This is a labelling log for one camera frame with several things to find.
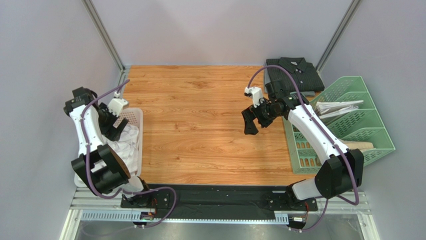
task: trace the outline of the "black shirt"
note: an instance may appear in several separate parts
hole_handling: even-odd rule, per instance
[[[306,62],[304,57],[281,57],[280,59],[267,59],[266,65],[279,65],[287,70],[301,92],[324,91],[324,84],[317,73],[314,65]],[[278,68],[268,68],[267,72],[271,82],[283,80],[288,93],[295,92],[296,89],[290,78]]]

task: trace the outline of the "green plastic crate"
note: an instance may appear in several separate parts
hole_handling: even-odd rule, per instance
[[[310,104],[317,102],[345,102],[364,100],[359,109],[343,116],[326,118],[324,124],[339,139],[346,141],[370,142],[374,149],[366,150],[364,166],[395,151],[395,146],[380,118],[373,99],[360,76],[339,78]],[[316,174],[321,168],[317,154],[303,134],[283,118],[285,135],[290,153],[291,165],[295,174]]]

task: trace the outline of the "white plastic basket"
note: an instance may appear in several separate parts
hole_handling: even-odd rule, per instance
[[[142,172],[142,137],[144,135],[144,112],[139,108],[126,108],[121,112],[120,117],[118,117],[114,124],[114,127],[117,127],[122,122],[123,118],[128,120],[128,124],[139,128],[139,136],[137,139],[137,171],[130,173],[131,176],[139,176]],[[77,174],[74,175],[74,183],[79,188],[87,187],[86,184],[79,178],[79,176],[77,176]]]

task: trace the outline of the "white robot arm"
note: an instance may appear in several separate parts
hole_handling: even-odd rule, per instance
[[[273,81],[265,86],[269,99],[259,97],[259,92],[262,92],[259,87],[246,87],[244,91],[244,95],[253,100],[253,105],[242,111],[245,123],[244,133],[255,135],[259,132],[253,122],[255,119],[262,128],[266,128],[275,118],[282,116],[304,135],[322,164],[315,177],[287,186],[286,204],[289,207],[299,207],[300,203],[306,199],[316,197],[330,199],[352,190],[349,171],[354,176],[356,186],[360,186],[364,166],[364,156],[361,151],[349,149],[335,137],[314,113],[308,100],[302,96],[304,104],[302,105],[296,94],[286,93],[282,81]],[[344,157],[348,160],[351,169],[347,168]]]
[[[74,122],[78,135],[78,158],[71,162],[75,173],[92,190],[86,173],[87,145],[90,145],[90,176],[99,193],[109,194],[118,187],[127,192],[144,190],[144,182],[137,176],[130,175],[123,160],[102,138],[102,135],[104,135],[111,141],[120,139],[120,134],[129,121],[124,118],[117,128],[113,125],[121,111],[129,103],[120,98],[120,94],[116,92],[108,105],[96,102],[89,106],[82,116],[86,106],[98,96],[92,90],[83,87],[73,90],[72,94],[74,98],[65,103],[63,110]],[[82,129],[81,119],[84,122],[84,130]],[[87,143],[84,133],[87,134],[89,139]],[[95,170],[95,163],[100,161],[104,161],[106,166]]]

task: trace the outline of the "wooden board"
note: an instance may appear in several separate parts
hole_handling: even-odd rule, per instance
[[[124,98],[143,110],[147,183],[288,185],[293,174],[281,119],[244,135],[244,88],[260,66],[132,66]],[[253,86],[263,84],[263,74]]]

